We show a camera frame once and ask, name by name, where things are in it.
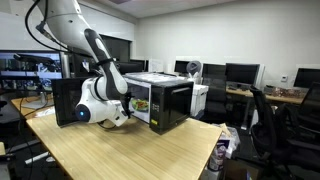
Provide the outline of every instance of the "wall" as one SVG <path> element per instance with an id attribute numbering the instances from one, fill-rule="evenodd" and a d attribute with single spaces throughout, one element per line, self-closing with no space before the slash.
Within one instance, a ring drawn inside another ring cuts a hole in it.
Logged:
<path id="1" fill-rule="evenodd" d="M 297 67 L 320 68 L 320 2 L 241 0 L 141 19 L 133 58 L 261 63 L 264 84 L 292 87 Z M 281 83 L 281 75 L 289 81 Z"/>
<path id="2" fill-rule="evenodd" d="M 0 12 L 0 49 L 46 49 L 35 42 L 25 29 L 24 17 L 32 3 L 32 0 L 1 0 L 1 7 L 6 6 L 6 8 L 0 8 L 0 11 L 2 11 Z M 130 41 L 134 40 L 134 24 L 83 5 L 81 5 L 81 10 L 89 25 L 98 33 Z M 42 18 L 43 16 L 40 10 L 36 8 L 29 20 L 33 34 L 42 42 L 59 48 L 35 31 L 35 25 L 38 24 Z"/>

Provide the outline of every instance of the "monitor stand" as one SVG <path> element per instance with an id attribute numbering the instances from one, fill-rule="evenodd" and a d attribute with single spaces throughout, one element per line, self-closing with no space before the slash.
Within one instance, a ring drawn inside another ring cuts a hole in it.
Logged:
<path id="1" fill-rule="evenodd" d="M 26 104 L 22 104 L 21 106 L 24 108 L 29 108 L 29 109 L 39 109 L 39 108 L 44 108 L 47 106 L 52 106 L 54 105 L 53 101 L 48 101 L 46 99 L 47 93 L 41 92 L 40 93 L 40 100 L 37 101 L 32 101 Z"/>

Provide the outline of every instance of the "computer monitor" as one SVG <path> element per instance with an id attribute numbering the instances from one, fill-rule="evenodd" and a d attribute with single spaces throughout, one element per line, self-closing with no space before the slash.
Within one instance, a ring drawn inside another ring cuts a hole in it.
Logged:
<path id="1" fill-rule="evenodd" d="M 60 53 L 57 51 L 1 50 L 0 75 L 1 86 L 6 90 L 52 92 L 51 80 L 62 78 Z M 51 104 L 40 102 L 29 108 L 37 109 L 43 105 Z"/>
<path id="2" fill-rule="evenodd" d="M 203 64 L 202 77 L 209 76 L 224 76 L 226 72 L 225 65 L 218 64 Z"/>
<path id="3" fill-rule="evenodd" d="M 187 65 L 188 65 L 189 61 L 179 61 L 176 60 L 176 64 L 174 66 L 174 72 L 178 72 L 178 73 L 188 73 L 187 72 Z"/>
<path id="4" fill-rule="evenodd" d="M 142 72 L 143 66 L 141 63 L 133 62 L 115 62 L 117 68 L 119 69 L 120 74 L 124 75 L 126 73 Z"/>
<path id="5" fill-rule="evenodd" d="M 320 82 L 320 69 L 299 68 L 293 86 L 310 88 L 313 82 Z"/>
<path id="6" fill-rule="evenodd" d="M 131 63 L 138 63 L 143 67 L 143 71 L 146 69 L 146 61 L 145 60 L 138 60 L 138 59 L 130 59 Z"/>
<path id="7" fill-rule="evenodd" d="M 72 77 L 97 76 L 95 71 L 99 71 L 99 67 L 96 65 L 96 62 L 92 57 L 88 57 L 90 54 L 78 48 L 69 48 L 75 52 L 69 55 L 70 72 L 73 74 Z M 84 62 L 88 63 L 89 72 L 83 67 Z"/>
<path id="8" fill-rule="evenodd" d="M 259 71 L 259 64 L 226 64 L 227 81 L 241 85 L 254 85 Z"/>

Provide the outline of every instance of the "ceiling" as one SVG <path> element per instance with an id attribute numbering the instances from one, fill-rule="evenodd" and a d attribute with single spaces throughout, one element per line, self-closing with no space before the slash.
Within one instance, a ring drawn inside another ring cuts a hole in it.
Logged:
<path id="1" fill-rule="evenodd" d="M 211 6 L 234 0 L 94 0 L 128 13 L 136 18 L 183 11 L 187 9 Z"/>

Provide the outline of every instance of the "cable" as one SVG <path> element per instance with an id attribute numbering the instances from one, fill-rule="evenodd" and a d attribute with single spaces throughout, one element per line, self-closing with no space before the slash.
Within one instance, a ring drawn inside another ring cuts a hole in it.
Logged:
<path id="1" fill-rule="evenodd" d="M 46 32 L 45 35 L 44 35 L 45 37 L 51 39 L 53 42 L 55 42 L 56 44 L 58 44 L 59 46 L 65 48 L 65 49 L 67 49 L 68 51 L 63 51 L 63 50 L 61 50 L 61 49 L 56 49 L 56 48 L 53 48 L 53 47 L 51 47 L 51 46 L 48 46 L 48 45 L 42 43 L 41 41 L 39 41 L 39 40 L 32 34 L 32 32 L 30 31 L 30 27 L 29 27 L 28 21 L 29 21 L 29 17 L 30 17 L 31 12 L 34 10 L 34 8 L 38 5 L 39 2 L 40 2 L 40 0 L 36 0 L 36 1 L 32 4 L 32 6 L 31 6 L 30 9 L 28 10 L 28 12 L 27 12 L 27 14 L 26 14 L 26 17 L 25 17 L 25 26 L 26 26 L 26 29 L 27 29 L 29 35 L 30 35 L 36 42 L 38 42 L 38 43 L 41 44 L 42 46 L 44 46 L 44 47 L 46 47 L 46 48 L 49 48 L 49 49 L 51 49 L 51 50 L 59 51 L 59 52 L 64 52 L 64 53 L 75 53 L 75 54 L 78 54 L 78 55 L 81 55 L 81 56 L 84 56 L 84 57 L 93 58 L 92 56 L 89 56 L 89 55 L 87 55 L 87 54 L 76 53 L 76 52 L 70 50 L 68 47 L 66 47 L 66 46 L 62 45 L 61 43 L 59 43 L 56 39 L 54 39 L 54 38 L 51 36 L 51 34 L 49 34 L 47 31 L 44 30 L 43 26 L 45 25 L 45 21 L 47 20 L 47 16 L 48 16 L 48 0 L 46 0 L 46 8 L 45 8 L 44 19 L 43 19 L 43 21 L 40 23 L 40 25 L 38 25 L 39 28 L 42 30 L 42 32 L 41 32 L 38 28 L 37 28 L 37 29 L 38 29 L 39 32 L 41 32 L 42 34 L 43 34 L 44 32 Z"/>
<path id="2" fill-rule="evenodd" d="M 29 16 L 30 16 L 31 12 L 33 11 L 33 9 L 38 5 L 39 2 L 40 2 L 40 0 L 36 0 L 36 1 L 32 4 L 32 6 L 30 7 L 30 9 L 28 10 L 28 12 L 27 12 L 27 14 L 26 14 L 26 17 L 25 17 L 25 19 L 24 19 L 24 20 L 25 20 L 24 23 L 25 23 L 26 29 L 27 29 L 29 35 L 30 35 L 35 41 L 37 41 L 39 44 L 41 44 L 42 46 L 44 46 L 44 47 L 46 47 L 46 48 L 49 48 L 49 49 L 51 49 L 51 50 L 61 51 L 61 50 L 59 50 L 59 49 L 50 47 L 50 46 L 48 46 L 48 45 L 40 42 L 36 37 L 33 36 L 32 32 L 30 31 L 29 24 L 28 24 Z"/>
<path id="3" fill-rule="evenodd" d="M 98 122 L 97 124 L 102 127 L 103 129 L 106 129 L 106 130 L 110 130 L 110 129 L 113 129 L 116 127 L 116 125 L 112 126 L 112 127 L 104 127 L 102 124 L 103 124 L 104 121 L 101 121 L 101 122 Z"/>
<path id="4" fill-rule="evenodd" d="M 27 144 L 27 147 L 28 147 L 28 149 L 29 149 L 29 151 L 30 151 L 30 155 L 31 155 L 31 167 L 30 167 L 30 173 L 29 173 L 28 179 L 31 179 L 32 170 L 33 170 L 33 158 L 32 158 L 32 157 L 33 157 L 33 152 L 32 152 L 32 149 L 31 149 L 31 147 L 30 147 L 30 145 L 29 145 L 26 137 L 23 136 L 23 134 L 22 134 L 22 132 L 21 132 L 21 124 L 22 124 L 21 122 L 22 122 L 22 119 L 24 119 L 24 117 L 22 117 L 22 116 L 25 116 L 25 117 L 26 117 L 26 116 L 28 116 L 29 114 L 32 114 L 32 113 L 34 113 L 34 112 L 36 112 L 36 111 L 38 111 L 38 110 L 40 110 L 40 109 L 42 109 L 42 108 L 44 108 L 44 107 L 47 107 L 46 105 L 47 105 L 47 103 L 48 103 L 48 98 L 46 97 L 46 103 L 45 103 L 44 106 L 42 106 L 42 107 L 40 107 L 40 108 L 38 108 L 38 109 L 35 109 L 35 110 L 32 111 L 32 112 L 29 112 L 29 113 L 27 113 L 27 114 L 22 115 L 21 109 L 22 109 L 22 102 L 23 102 L 24 99 L 25 99 L 25 98 L 21 98 L 20 103 L 19 103 L 20 120 L 19 120 L 19 123 L 18 123 L 18 131 L 19 131 L 19 135 L 23 137 L 23 140 L 24 140 L 25 143 Z M 8 152 L 7 152 L 8 154 L 10 153 L 10 151 L 12 150 L 12 148 L 14 147 L 14 145 L 16 144 L 17 140 L 18 140 L 18 137 L 15 139 L 14 143 L 12 144 L 12 146 L 10 147 L 10 149 L 8 150 Z"/>
<path id="5" fill-rule="evenodd" d="M 39 41 L 39 40 L 32 34 L 32 32 L 30 31 L 30 27 L 29 27 L 28 21 L 29 21 L 29 17 L 30 17 L 31 12 L 34 10 L 34 8 L 38 5 L 39 2 L 40 2 L 40 0 L 36 0 L 36 1 L 32 4 L 32 6 L 30 7 L 30 9 L 28 10 L 28 12 L 27 12 L 27 14 L 26 14 L 25 22 L 24 22 L 24 23 L 25 23 L 25 26 L 26 26 L 26 29 L 27 29 L 29 35 L 32 37 L 32 39 L 34 39 L 36 42 L 38 42 L 38 43 L 41 44 L 42 46 L 44 46 L 44 47 L 46 47 L 46 48 L 49 48 L 49 49 L 51 49 L 51 50 L 54 50 L 54 51 L 65 52 L 65 53 L 75 53 L 75 54 L 78 54 L 78 55 L 81 55 L 81 56 L 85 56 L 85 57 L 92 58 L 92 56 L 88 56 L 88 55 L 86 55 L 86 54 L 73 52 L 73 51 L 71 51 L 70 49 L 68 49 L 67 47 L 63 46 L 62 44 L 60 44 L 60 43 L 57 42 L 57 41 L 53 41 L 53 42 L 57 43 L 58 45 L 60 45 L 61 47 L 65 48 L 65 49 L 67 49 L 67 50 L 69 50 L 69 51 L 63 51 L 63 50 L 61 50 L 61 49 L 56 49 L 56 48 L 50 47 L 50 46 L 42 43 L 41 41 Z"/>
<path id="6" fill-rule="evenodd" d="M 25 76 L 26 77 L 28 77 L 28 73 L 27 73 L 27 62 L 26 61 L 24 61 L 24 74 L 25 74 Z"/>
<path id="7" fill-rule="evenodd" d="M 33 168 L 33 158 L 32 158 L 32 157 L 33 157 L 33 152 L 32 152 L 31 147 L 29 146 L 29 143 L 28 143 L 26 137 L 23 136 L 23 135 L 22 135 L 22 132 L 21 132 L 21 121 L 22 121 L 22 119 L 23 119 L 22 113 L 21 113 L 21 108 L 22 108 L 22 101 L 23 101 L 23 99 L 24 99 L 24 98 L 21 98 L 20 104 L 19 104 L 20 120 L 19 120 L 19 124 L 18 124 L 18 131 L 19 131 L 19 135 L 23 137 L 23 140 L 24 140 L 25 143 L 27 144 L 27 147 L 28 147 L 28 149 L 29 149 L 29 151 L 30 151 L 30 155 L 31 155 L 31 167 L 30 167 L 30 172 L 29 172 L 29 177 L 28 177 L 28 179 L 31 179 L 32 168 Z"/>

